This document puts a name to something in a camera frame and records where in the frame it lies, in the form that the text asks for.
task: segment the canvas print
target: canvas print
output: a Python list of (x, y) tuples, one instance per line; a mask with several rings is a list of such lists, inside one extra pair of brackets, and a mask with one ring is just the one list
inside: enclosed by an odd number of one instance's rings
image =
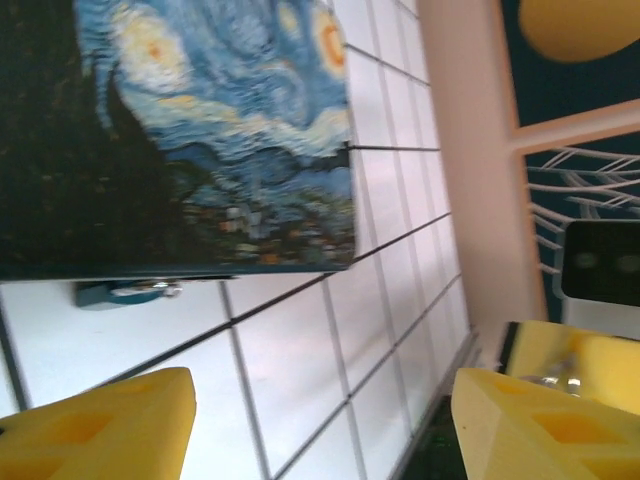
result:
[(1, 275), (351, 261), (324, 3), (4, 0), (0, 38)]
[(640, 2), (499, 5), (520, 127), (607, 107), (640, 108)]
[(578, 219), (640, 221), (640, 133), (525, 155), (548, 318), (562, 320), (559, 253)]

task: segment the wooden frame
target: wooden frame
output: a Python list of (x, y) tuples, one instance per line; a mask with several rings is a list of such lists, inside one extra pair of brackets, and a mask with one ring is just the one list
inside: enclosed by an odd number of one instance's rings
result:
[(604, 116), (622, 114), (625, 112), (640, 111), (640, 99), (629, 100), (616, 105), (589, 110), (586, 112), (576, 113), (553, 120), (547, 120), (540, 123), (521, 126), (518, 116), (518, 104), (516, 100), (516, 90), (513, 83), (511, 59), (509, 56), (509, 45), (507, 43), (507, 35), (504, 29), (503, 11), (501, 0), (492, 1), (492, 16), (494, 21), (495, 41), (499, 51), (500, 76), (502, 78), (503, 89), (506, 94), (508, 104), (509, 127), (512, 135), (520, 137), (534, 132), (552, 130), (561, 128), (576, 122), (588, 122), (594, 118)]
[(543, 277), (541, 274), (541, 270), (539, 268), (540, 264), (540, 254), (538, 250), (538, 244), (535, 240), (536, 231), (535, 231), (535, 222), (533, 219), (533, 214), (531, 212), (531, 194), (528, 188), (528, 176), (527, 176), (527, 165), (526, 165), (526, 155), (530, 155), (533, 153), (541, 153), (545, 152), (552, 148), (558, 147), (569, 147), (576, 144), (582, 144), (592, 141), (603, 140), (606, 138), (617, 137), (621, 135), (627, 135), (631, 133), (640, 132), (640, 123), (626, 125), (621, 127), (615, 127), (599, 132), (594, 133), (584, 133), (580, 135), (575, 135), (572, 137), (568, 137), (566, 139), (549, 141), (541, 144), (537, 144), (535, 146), (528, 146), (518, 149), (513, 154), (513, 159), (519, 162), (519, 176), (521, 180), (522, 190), (521, 190), (521, 208), (525, 215), (523, 216), (523, 227), (524, 231), (527, 235), (528, 249), (529, 249), (529, 271), (533, 278), (535, 278), (535, 290), (537, 297), (537, 309), (539, 311), (541, 320), (549, 320), (548, 318), (548, 305), (547, 305), (547, 297), (545, 294), (545, 288), (543, 283)]

